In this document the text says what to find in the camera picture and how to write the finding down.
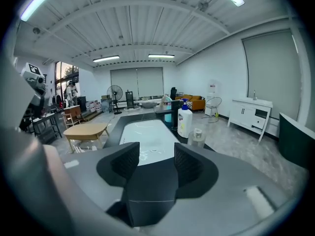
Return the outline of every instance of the white wall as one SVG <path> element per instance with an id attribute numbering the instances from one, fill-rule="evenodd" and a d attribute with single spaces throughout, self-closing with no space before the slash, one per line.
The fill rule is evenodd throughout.
<path id="1" fill-rule="evenodd" d="M 52 96 L 55 94 L 55 63 L 51 63 L 49 65 L 43 65 L 43 60 L 35 59 L 31 57 L 18 57 L 16 63 L 16 69 L 20 73 L 22 69 L 25 67 L 26 62 L 39 67 L 43 74 L 47 74 L 46 77 L 46 97 L 49 96 L 49 104 L 52 103 Z"/>
<path id="2" fill-rule="evenodd" d="M 146 67 L 152 67 L 152 64 L 145 65 Z M 100 100 L 102 95 L 107 94 L 107 89 L 111 86 L 110 70 L 126 69 L 135 67 L 145 67 L 142 64 L 129 64 L 121 66 L 119 68 L 98 68 L 94 72 L 90 72 L 84 69 L 80 69 L 79 81 L 81 95 L 86 97 L 87 101 Z M 154 64 L 155 67 L 163 67 L 163 85 L 164 93 L 171 94 L 172 87 L 179 87 L 180 80 L 178 74 L 178 68 L 171 63 Z"/>
<path id="3" fill-rule="evenodd" d="M 9 60 L 13 63 L 14 62 L 14 48 L 18 33 L 20 20 L 13 20 L 9 28 L 7 29 L 3 41 L 2 41 L 2 47 L 9 58 Z"/>
<path id="4" fill-rule="evenodd" d="M 186 60 L 178 65 L 182 81 L 180 91 L 205 97 L 208 93 L 208 83 L 215 80 L 218 85 L 217 96 L 222 98 L 219 114 L 229 117 L 232 98 L 247 96 L 247 60 L 242 39 L 289 28 L 288 20 L 253 27 L 230 36 Z M 278 124 L 278 120 L 269 119 L 266 132 L 278 136 Z"/>

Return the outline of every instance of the black chair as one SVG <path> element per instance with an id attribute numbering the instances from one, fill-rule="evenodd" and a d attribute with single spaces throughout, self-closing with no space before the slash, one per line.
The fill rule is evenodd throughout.
<path id="1" fill-rule="evenodd" d="M 170 98 L 171 98 L 172 100 L 175 100 L 176 92 L 177 92 L 177 89 L 175 89 L 175 88 L 172 88 L 172 89 L 171 89 L 171 96 L 170 96 Z"/>

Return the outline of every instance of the gray floor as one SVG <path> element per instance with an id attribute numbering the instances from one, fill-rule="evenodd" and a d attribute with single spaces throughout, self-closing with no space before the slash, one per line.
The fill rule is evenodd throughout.
<path id="1" fill-rule="evenodd" d="M 110 132 L 115 127 L 121 116 L 139 113 L 151 113 L 152 109 L 143 109 L 140 111 L 124 111 L 120 115 L 113 113 L 102 113 L 91 123 L 107 122 L 110 125 L 107 130 Z M 195 112 L 193 114 L 191 130 L 198 127 L 207 133 L 206 144 L 216 152 L 242 159 L 265 173 L 275 183 L 277 183 L 290 197 L 297 194 L 307 179 L 307 171 L 286 159 L 284 159 L 278 150 L 277 142 L 264 136 L 258 143 L 259 136 L 247 129 L 231 124 L 227 127 L 227 120 L 219 118 L 218 122 L 208 123 L 208 118 L 203 118 L 204 113 Z M 60 121 L 61 130 L 65 130 L 64 124 Z M 104 133 L 100 139 L 103 144 L 107 140 Z M 86 152 L 89 150 L 100 149 L 97 141 L 80 142 L 73 141 L 76 152 Z M 56 139 L 51 145 L 55 146 L 59 154 L 71 152 L 69 143 L 65 136 Z"/>

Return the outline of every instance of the window blind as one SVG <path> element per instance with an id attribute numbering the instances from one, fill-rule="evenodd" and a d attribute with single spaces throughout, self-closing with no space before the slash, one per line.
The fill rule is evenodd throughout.
<path id="1" fill-rule="evenodd" d="M 301 71 L 289 30 L 244 39 L 249 74 L 248 97 L 273 102 L 271 117 L 279 112 L 297 120 L 301 98 Z"/>
<path id="2" fill-rule="evenodd" d="M 138 68 L 137 77 L 139 97 L 164 95 L 162 68 Z"/>
<path id="3" fill-rule="evenodd" d="M 126 101 L 127 90 L 132 91 L 133 98 L 139 98 L 136 69 L 112 70 L 110 73 L 112 85 L 120 86 L 123 90 L 123 96 L 119 101 Z"/>

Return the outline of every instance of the orange sofa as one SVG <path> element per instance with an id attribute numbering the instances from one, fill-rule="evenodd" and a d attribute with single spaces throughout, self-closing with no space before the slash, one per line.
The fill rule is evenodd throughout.
<path id="1" fill-rule="evenodd" d="M 201 96 L 184 94 L 183 96 L 175 97 L 175 100 L 183 98 L 188 99 L 188 101 L 192 102 L 191 110 L 203 110 L 205 108 L 206 101 L 202 100 Z"/>

